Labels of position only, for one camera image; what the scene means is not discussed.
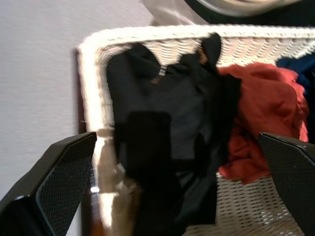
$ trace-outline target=mesh texture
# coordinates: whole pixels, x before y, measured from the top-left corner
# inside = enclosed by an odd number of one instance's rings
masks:
[[[315,165],[297,146],[259,139],[276,189],[306,236],[315,235]]]
[[[86,137],[69,145],[36,193],[37,204],[54,236],[65,236],[86,189],[91,143]]]

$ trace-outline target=wicker weave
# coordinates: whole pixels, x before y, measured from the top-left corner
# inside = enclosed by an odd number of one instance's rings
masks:
[[[104,74],[108,60],[141,42],[163,65],[177,62],[181,54],[196,50],[200,39],[217,32],[222,52],[217,66],[275,63],[280,57],[299,58],[315,49],[315,29],[255,26],[177,26],[111,29],[94,33],[79,47],[85,122],[96,131],[94,168],[100,188],[100,213],[111,236],[132,231],[136,194],[123,182],[117,167],[111,125],[113,111]],[[273,182],[264,178],[243,186],[219,179],[216,226],[191,226],[185,236],[302,236],[280,200]]]

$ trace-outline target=white wall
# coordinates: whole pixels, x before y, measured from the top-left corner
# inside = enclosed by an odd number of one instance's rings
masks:
[[[2,1],[0,198],[51,143],[76,133],[71,50],[92,32],[150,21],[138,0]],[[78,215],[68,235],[80,235]]]

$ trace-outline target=clothes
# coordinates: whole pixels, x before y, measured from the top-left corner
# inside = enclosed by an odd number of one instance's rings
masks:
[[[307,120],[309,142],[315,144],[315,54],[300,59],[283,58],[277,62],[277,66],[293,70],[299,75],[296,82],[304,87],[304,96],[310,107]]]
[[[229,163],[220,167],[220,173],[248,184],[270,174],[257,142],[260,132],[308,140],[305,122],[309,109],[304,89],[295,82],[294,71],[270,64],[232,65],[221,68],[220,73],[242,79]]]
[[[108,62],[118,161],[144,192],[135,236],[181,236],[190,224],[215,222],[216,172],[228,161],[240,80],[216,69],[219,35],[202,48],[205,65],[199,52],[183,55],[164,76],[141,44]]]

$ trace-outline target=red clothing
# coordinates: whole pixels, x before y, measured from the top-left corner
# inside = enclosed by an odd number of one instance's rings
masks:
[[[307,142],[308,104],[297,73],[271,64],[220,68],[222,75],[242,79],[238,116],[229,141],[229,163],[219,172],[243,184],[270,174],[257,142],[260,132],[294,137]]]

